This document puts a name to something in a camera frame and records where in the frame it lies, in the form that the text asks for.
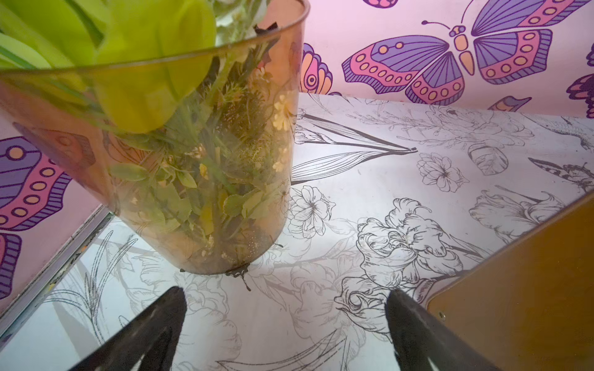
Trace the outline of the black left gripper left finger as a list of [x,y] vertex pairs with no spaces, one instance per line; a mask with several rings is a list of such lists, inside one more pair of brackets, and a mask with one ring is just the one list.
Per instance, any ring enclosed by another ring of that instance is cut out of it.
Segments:
[[181,287],[171,287],[73,370],[170,370],[187,312]]

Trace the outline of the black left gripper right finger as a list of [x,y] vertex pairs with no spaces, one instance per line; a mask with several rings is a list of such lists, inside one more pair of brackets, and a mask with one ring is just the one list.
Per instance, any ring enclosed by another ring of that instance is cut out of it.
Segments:
[[497,370],[400,289],[385,305],[394,353],[401,370]]

